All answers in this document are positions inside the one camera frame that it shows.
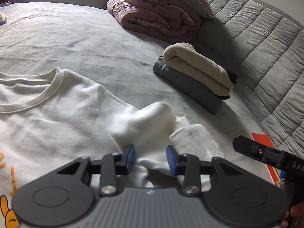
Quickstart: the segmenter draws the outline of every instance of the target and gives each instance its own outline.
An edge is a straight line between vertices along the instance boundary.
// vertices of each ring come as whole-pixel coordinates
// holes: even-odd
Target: white logo
[[[155,192],[154,192],[154,190],[149,189],[146,193],[147,193],[148,195],[151,195],[151,194],[153,194],[153,193],[155,193]]]

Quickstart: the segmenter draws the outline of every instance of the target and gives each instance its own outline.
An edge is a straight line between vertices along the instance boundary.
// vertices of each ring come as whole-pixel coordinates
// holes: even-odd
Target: plush toy
[[[7,22],[7,16],[0,12],[0,25],[5,24]]]

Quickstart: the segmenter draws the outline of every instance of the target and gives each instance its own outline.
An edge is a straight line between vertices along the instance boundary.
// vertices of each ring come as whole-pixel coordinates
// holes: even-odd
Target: blue object
[[[173,176],[176,176],[177,175],[176,159],[174,154],[171,152],[169,146],[167,146],[166,154],[167,154],[167,162],[169,164],[170,171]]]
[[[130,152],[127,155],[126,172],[129,175],[135,162],[135,146],[132,145]]]
[[[280,178],[281,178],[281,179],[284,179],[285,176],[286,176],[286,172],[285,172],[285,171],[281,171],[281,173],[280,173]]]

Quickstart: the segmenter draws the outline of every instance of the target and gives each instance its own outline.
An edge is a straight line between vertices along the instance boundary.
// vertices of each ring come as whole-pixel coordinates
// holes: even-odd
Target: pink comforter
[[[199,16],[181,0],[110,0],[107,8],[123,28],[170,42],[191,42]]]

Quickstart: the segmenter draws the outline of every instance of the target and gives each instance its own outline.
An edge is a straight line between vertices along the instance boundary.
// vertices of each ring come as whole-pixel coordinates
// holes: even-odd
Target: folded clothes
[[[209,88],[193,78],[171,69],[165,64],[161,56],[153,66],[153,71],[205,107],[210,113],[215,114],[221,108],[222,100],[214,95]]]
[[[0,12],[0,25],[5,24],[7,22],[7,16]]]
[[[231,75],[232,82],[224,68],[196,52],[188,43],[167,47],[163,58],[170,68],[194,78],[218,96],[229,95],[236,82],[236,75],[235,78]]]
[[[107,8],[123,28],[176,43],[191,42],[199,16],[181,0],[109,0]]]

